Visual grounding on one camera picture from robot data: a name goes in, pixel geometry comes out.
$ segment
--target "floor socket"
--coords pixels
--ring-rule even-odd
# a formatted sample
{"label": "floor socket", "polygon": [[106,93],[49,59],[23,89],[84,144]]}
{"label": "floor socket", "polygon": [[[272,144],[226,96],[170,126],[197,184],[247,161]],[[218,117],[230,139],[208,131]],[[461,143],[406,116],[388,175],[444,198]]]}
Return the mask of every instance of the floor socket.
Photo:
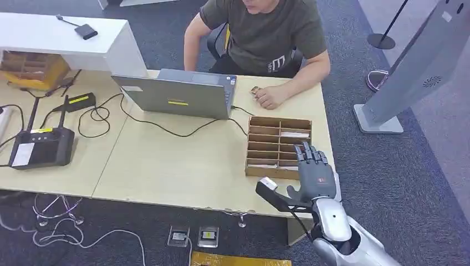
{"label": "floor socket", "polygon": [[201,248],[217,248],[219,245],[219,228],[214,226],[200,227],[197,245]]}
{"label": "floor socket", "polygon": [[168,246],[186,248],[188,246],[189,235],[189,227],[171,226],[170,234],[168,235]]}

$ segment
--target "laptop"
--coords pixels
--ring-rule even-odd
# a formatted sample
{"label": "laptop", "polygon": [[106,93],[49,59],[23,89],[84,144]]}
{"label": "laptop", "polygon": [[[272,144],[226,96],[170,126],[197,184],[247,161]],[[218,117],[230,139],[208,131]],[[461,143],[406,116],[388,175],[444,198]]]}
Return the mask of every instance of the laptop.
{"label": "laptop", "polygon": [[162,69],[158,77],[111,76],[142,109],[229,119],[237,77]]}

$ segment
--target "black router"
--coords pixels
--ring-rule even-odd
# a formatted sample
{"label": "black router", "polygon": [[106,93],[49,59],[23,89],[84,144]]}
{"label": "black router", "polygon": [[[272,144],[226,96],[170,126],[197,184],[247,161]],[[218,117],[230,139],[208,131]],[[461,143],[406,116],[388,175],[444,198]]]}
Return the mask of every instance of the black router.
{"label": "black router", "polygon": [[8,165],[17,170],[48,166],[65,166],[70,163],[75,132],[64,128],[65,110],[69,96],[65,96],[59,126],[49,129],[33,130],[34,117],[38,109],[36,98],[28,127],[21,131],[13,145]]}

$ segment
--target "wooden sorting box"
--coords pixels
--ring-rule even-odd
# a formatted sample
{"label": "wooden sorting box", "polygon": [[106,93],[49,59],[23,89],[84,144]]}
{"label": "wooden sorting box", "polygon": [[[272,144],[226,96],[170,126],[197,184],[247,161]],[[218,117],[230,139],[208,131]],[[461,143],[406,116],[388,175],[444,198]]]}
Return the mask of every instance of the wooden sorting box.
{"label": "wooden sorting box", "polygon": [[15,85],[50,90],[58,86],[70,68],[59,54],[3,51],[0,70]]}
{"label": "wooden sorting box", "polygon": [[[286,134],[305,136],[286,136]],[[298,180],[294,145],[311,144],[311,121],[252,116],[249,121],[247,176]],[[259,167],[269,165],[276,168]]]}

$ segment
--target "man's arm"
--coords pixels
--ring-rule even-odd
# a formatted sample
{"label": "man's arm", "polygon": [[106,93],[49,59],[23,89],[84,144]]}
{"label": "man's arm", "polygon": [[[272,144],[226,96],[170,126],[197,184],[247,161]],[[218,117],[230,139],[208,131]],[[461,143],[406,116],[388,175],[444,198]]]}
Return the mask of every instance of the man's arm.
{"label": "man's arm", "polygon": [[330,69],[330,57],[328,51],[324,51],[308,59],[306,66],[292,80],[279,86],[258,90],[256,94],[257,101],[263,108],[275,109],[292,96],[316,86],[330,74]]}
{"label": "man's arm", "polygon": [[185,70],[195,71],[197,58],[199,56],[199,43],[203,36],[211,32],[204,24],[201,16],[197,14],[191,21],[185,33]]}

